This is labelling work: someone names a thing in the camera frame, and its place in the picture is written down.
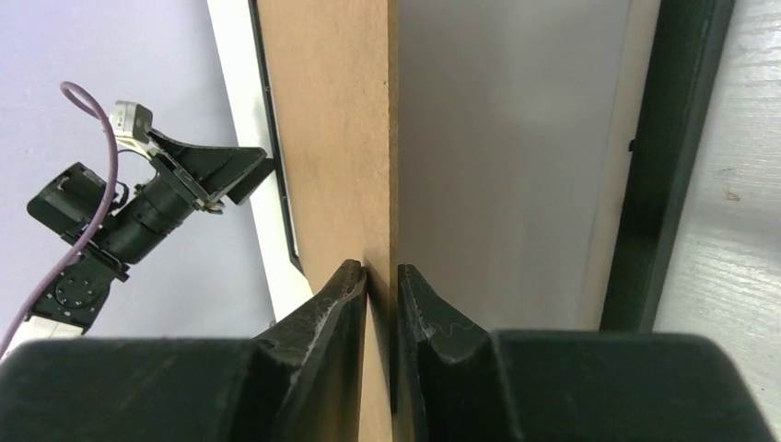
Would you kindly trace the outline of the cream mat board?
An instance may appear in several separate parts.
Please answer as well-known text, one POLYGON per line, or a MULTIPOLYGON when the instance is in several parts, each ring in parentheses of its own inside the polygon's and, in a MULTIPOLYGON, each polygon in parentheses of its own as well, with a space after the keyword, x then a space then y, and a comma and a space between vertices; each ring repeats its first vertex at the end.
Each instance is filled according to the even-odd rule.
POLYGON ((579 307, 584 330, 600 327, 659 9, 659 1, 629 3, 579 307))

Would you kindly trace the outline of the black picture frame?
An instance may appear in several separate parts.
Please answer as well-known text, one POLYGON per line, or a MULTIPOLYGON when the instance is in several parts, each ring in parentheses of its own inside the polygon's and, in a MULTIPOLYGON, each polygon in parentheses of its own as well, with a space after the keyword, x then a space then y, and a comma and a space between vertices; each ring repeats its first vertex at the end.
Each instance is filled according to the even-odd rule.
POLYGON ((730 1, 659 1, 623 210, 599 328, 650 328, 690 178, 730 1))

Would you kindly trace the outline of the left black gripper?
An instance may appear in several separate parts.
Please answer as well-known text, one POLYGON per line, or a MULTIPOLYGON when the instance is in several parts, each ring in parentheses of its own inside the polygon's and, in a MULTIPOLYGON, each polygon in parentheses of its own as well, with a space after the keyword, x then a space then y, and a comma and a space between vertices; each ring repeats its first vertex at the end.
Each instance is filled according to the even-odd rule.
POLYGON ((243 205, 275 171, 260 147, 192 145, 157 129, 148 135, 150 164, 196 210, 220 214, 225 197, 243 205))

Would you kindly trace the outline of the white photo paper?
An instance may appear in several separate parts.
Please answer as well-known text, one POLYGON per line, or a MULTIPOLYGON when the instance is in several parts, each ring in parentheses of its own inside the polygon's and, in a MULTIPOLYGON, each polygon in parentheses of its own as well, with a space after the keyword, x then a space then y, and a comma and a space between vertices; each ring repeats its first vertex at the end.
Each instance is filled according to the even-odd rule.
POLYGON ((627 1, 399 4, 399 259, 486 329, 591 329, 627 1))

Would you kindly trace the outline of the brown cardboard backing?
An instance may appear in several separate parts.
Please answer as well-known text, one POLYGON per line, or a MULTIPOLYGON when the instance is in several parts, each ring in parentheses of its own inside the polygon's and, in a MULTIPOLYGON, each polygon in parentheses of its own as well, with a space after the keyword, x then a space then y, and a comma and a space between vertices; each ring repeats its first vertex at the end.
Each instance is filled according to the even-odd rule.
POLYGON ((398 241, 398 5, 257 5, 299 258, 313 290, 369 275, 359 437, 390 441, 398 241))

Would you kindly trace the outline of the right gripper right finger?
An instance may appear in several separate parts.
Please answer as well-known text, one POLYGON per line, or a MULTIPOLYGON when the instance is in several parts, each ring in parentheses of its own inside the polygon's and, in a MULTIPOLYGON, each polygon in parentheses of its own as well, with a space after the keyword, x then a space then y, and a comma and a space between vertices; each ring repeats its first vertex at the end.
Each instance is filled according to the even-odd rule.
POLYGON ((770 441, 730 358, 702 336, 487 331, 398 268, 401 441, 770 441))

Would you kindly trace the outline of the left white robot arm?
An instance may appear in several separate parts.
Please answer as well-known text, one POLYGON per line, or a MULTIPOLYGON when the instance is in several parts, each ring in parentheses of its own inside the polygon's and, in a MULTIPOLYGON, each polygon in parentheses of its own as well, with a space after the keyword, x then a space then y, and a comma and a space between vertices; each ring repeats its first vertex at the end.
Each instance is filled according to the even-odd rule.
POLYGON ((193 213, 222 214, 229 199, 244 204, 274 171, 260 147, 192 145, 157 129, 147 134, 149 181, 109 184, 80 162, 62 172, 27 206, 64 242, 85 244, 68 255, 20 310, 2 345, 7 353, 31 337, 78 336, 94 324, 115 281, 193 213))

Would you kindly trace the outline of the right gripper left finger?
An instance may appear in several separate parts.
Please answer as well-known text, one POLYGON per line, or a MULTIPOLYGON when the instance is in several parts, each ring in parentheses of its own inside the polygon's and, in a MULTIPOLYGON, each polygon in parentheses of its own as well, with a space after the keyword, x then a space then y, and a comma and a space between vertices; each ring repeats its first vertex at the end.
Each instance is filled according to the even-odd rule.
POLYGON ((355 441, 367 272, 345 261, 252 339, 27 343, 1 365, 5 441, 355 441))

